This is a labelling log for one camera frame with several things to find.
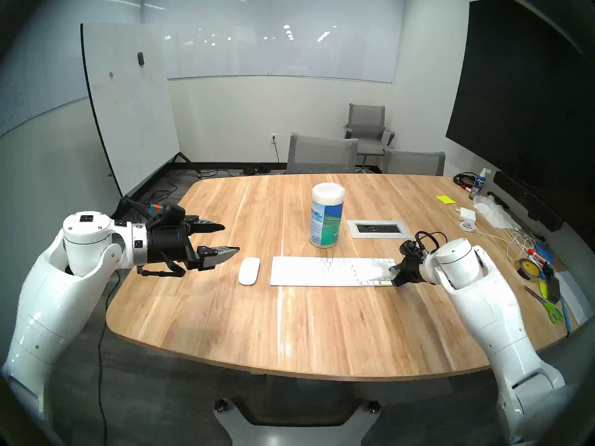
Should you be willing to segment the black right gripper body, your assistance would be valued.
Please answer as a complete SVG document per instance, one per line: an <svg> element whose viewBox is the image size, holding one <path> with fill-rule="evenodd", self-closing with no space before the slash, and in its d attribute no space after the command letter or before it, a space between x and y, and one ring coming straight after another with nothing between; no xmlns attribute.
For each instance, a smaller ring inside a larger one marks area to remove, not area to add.
<svg viewBox="0 0 595 446"><path fill-rule="evenodd" d="M405 256L403 257L401 263L407 263L409 266L408 284L427 282L427 280L422 275L424 259L417 256Z"/></svg>

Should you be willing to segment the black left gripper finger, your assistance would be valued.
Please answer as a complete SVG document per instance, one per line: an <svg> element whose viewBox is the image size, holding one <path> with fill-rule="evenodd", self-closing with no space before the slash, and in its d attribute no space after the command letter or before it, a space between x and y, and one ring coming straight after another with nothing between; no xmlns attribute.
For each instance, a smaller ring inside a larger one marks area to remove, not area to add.
<svg viewBox="0 0 595 446"><path fill-rule="evenodd" d="M225 226L210 220L202 219L197 215L188 216L188 233L189 234L203 234L215 233L217 231L225 230Z"/></svg>
<svg viewBox="0 0 595 446"><path fill-rule="evenodd" d="M236 246L197 246L197 270L212 270L217 265L228 261L239 252L240 248Z"/></svg>

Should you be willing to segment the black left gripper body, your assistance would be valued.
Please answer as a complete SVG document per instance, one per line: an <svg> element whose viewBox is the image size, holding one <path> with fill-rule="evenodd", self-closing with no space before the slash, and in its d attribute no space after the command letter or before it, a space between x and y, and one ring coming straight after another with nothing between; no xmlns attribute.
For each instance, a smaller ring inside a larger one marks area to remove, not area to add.
<svg viewBox="0 0 595 446"><path fill-rule="evenodd" d="M170 271L181 271L174 262L183 262L187 270L200 270L201 261L189 240L193 234L190 226L198 222L197 215L187 215L184 221L169 222L157 227L161 216L149 217L146 220L147 242L146 263L165 263Z"/></svg>

